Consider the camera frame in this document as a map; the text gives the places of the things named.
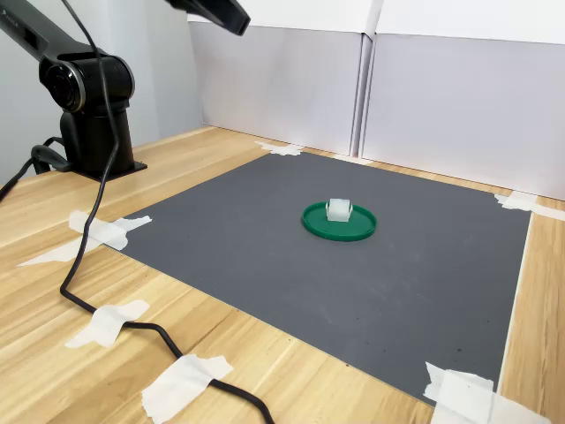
white panel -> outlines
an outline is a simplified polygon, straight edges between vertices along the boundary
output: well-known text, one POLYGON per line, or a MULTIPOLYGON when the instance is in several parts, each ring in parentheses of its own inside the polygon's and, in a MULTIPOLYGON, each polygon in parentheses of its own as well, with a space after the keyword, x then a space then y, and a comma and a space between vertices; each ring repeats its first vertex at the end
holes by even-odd
POLYGON ((361 34, 192 22, 207 124, 347 155, 361 34))
MULTIPOLYGON (((238 0, 254 27, 374 34, 383 0, 238 0)), ((189 15, 188 20, 205 20, 189 15)))
POLYGON ((565 199, 565 47, 378 34, 363 157, 565 199))
POLYGON ((377 34, 565 44, 563 0, 386 0, 377 34))

masking tape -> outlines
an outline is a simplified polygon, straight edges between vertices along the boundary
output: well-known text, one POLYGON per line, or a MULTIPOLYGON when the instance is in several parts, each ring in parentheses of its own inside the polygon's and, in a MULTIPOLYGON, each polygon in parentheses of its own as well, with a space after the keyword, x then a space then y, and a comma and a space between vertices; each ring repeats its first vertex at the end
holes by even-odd
MULTIPOLYGON (((69 215, 69 227, 77 232, 82 233, 88 214, 75 210, 69 215)), ((85 253, 95 250, 101 244, 106 244, 116 250, 122 250, 127 245, 127 237, 125 234, 128 231, 135 230, 136 228, 150 223, 149 216, 143 216, 136 219, 119 218, 114 223, 105 223, 95 218, 90 226, 88 233, 87 248, 85 253)), ((79 252, 81 238, 76 238, 65 245, 56 247, 44 254, 20 263, 18 266, 34 265, 36 263, 44 263, 51 261, 67 262, 77 257, 79 252)))
POLYGON ((99 307, 94 311, 90 323, 64 345, 75 348, 96 342, 98 345, 110 347, 116 341, 124 322, 137 320, 148 309, 149 304, 144 300, 134 300, 120 307, 99 307))
POLYGON ((369 159, 363 159, 361 157, 353 157, 347 155, 333 155, 334 159, 339 159, 340 161, 351 162, 351 163, 358 163, 359 165, 368 165, 369 163, 373 163, 369 159))
POLYGON ((531 211, 537 215, 547 216, 549 218, 565 221, 565 210, 553 209, 538 205, 536 203, 538 196, 536 196, 535 194, 512 192, 509 197, 499 194, 495 194, 494 197, 505 209, 521 209, 531 211))
POLYGON ((493 393, 478 375, 443 370, 426 362, 430 384, 424 396, 437 402, 432 424, 551 424, 526 407, 493 393))
POLYGON ((302 153, 303 147, 296 146, 294 144, 289 144, 287 146, 275 146, 273 144, 264 143, 262 141, 255 141, 257 144, 261 145, 263 150, 270 150, 273 155, 293 155, 297 156, 302 153))
POLYGON ((223 356, 203 360, 185 355, 141 392, 141 404, 154 424, 162 424, 190 404, 213 378, 220 380, 232 370, 223 356))

gray mat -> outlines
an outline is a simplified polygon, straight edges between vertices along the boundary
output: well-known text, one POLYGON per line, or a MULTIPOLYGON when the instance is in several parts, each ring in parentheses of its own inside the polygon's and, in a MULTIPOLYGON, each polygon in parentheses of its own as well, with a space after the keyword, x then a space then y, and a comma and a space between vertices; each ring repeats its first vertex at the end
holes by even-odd
POLYGON ((144 215, 124 254, 415 398, 429 403, 426 361, 498 382, 530 213, 490 193, 266 155, 144 215), (307 232, 303 209, 332 197, 370 209, 374 235, 307 232))

small translucent object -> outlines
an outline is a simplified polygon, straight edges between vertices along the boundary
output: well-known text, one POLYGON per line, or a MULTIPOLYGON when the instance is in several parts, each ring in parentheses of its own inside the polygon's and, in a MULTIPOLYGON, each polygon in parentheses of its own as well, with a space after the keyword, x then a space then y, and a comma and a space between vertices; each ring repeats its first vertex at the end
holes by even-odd
POLYGON ((350 220, 352 210, 351 202, 345 199, 330 199, 329 203, 326 203, 328 221, 347 223, 350 220))

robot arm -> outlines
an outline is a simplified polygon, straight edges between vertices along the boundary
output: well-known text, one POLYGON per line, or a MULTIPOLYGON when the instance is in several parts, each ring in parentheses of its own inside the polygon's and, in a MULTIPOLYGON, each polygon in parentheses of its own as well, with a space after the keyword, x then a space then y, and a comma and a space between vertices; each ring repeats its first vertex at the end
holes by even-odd
MULTIPOLYGON (((242 35, 250 22, 237 0, 166 1, 175 9, 200 15, 236 35, 242 35)), ((64 110, 61 134, 68 163, 53 162, 52 155, 45 155, 45 148, 39 159, 58 170, 100 177, 112 149, 112 133, 98 62, 91 47, 72 39, 27 0, 0 0, 0 28, 39 62, 40 82, 64 110)), ((133 161, 125 112, 135 88, 132 71, 120 57, 99 51, 120 140, 120 149, 110 170, 114 178, 146 165, 133 161)))

